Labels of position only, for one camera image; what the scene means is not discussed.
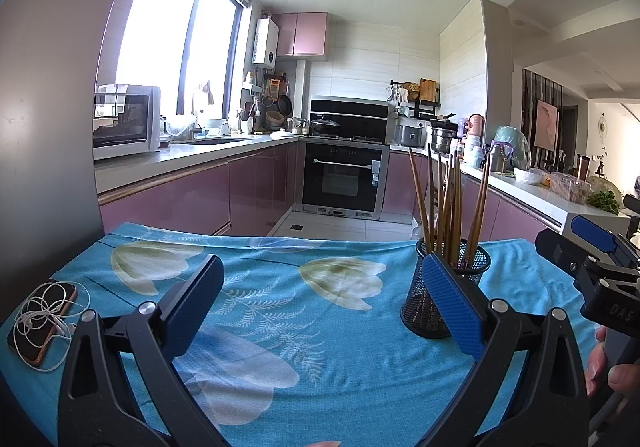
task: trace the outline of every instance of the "window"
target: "window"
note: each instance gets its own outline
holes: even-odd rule
[[[133,0],[116,82],[160,86],[164,116],[226,118],[241,11],[235,0]]]

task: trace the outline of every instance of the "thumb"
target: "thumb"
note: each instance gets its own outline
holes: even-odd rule
[[[640,366],[619,364],[613,366],[607,375],[609,387],[617,393],[630,397],[640,386]]]

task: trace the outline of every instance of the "silver screw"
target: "silver screw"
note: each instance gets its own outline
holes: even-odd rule
[[[82,312],[80,319],[82,320],[82,322],[91,322],[95,319],[95,311],[87,310],[85,312]]]
[[[509,305],[507,304],[507,301],[496,299],[491,303],[491,308],[493,308],[498,313],[505,313],[509,309]]]
[[[562,308],[554,308],[551,315],[554,316],[554,319],[558,319],[559,321],[564,321],[566,319],[566,313],[564,313]]]
[[[138,311],[142,313],[142,315],[149,315],[156,311],[156,303],[153,301],[143,302],[140,306],[138,306]]]

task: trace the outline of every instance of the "clear plastic box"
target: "clear plastic box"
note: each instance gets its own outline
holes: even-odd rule
[[[570,174],[552,172],[549,190],[569,202],[584,205],[591,194],[591,185]]]

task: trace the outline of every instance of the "window frame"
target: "window frame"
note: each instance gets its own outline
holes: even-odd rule
[[[225,85],[222,93],[222,118],[226,119],[229,115],[229,107],[231,104],[231,86],[234,74],[234,61],[236,60],[236,47],[238,46],[238,35],[240,33],[240,20],[244,6],[237,0],[229,0],[236,7],[234,14],[233,26],[231,27],[231,37],[229,39],[229,49],[226,56]],[[182,61],[180,62],[180,78],[178,80],[178,98],[175,106],[176,114],[184,114],[184,83],[187,75],[187,63],[189,62],[189,51],[191,48],[191,36],[193,35],[193,26],[195,24],[196,13],[200,0],[193,0],[191,6],[191,14],[187,31],[184,37],[184,47],[182,49]]]

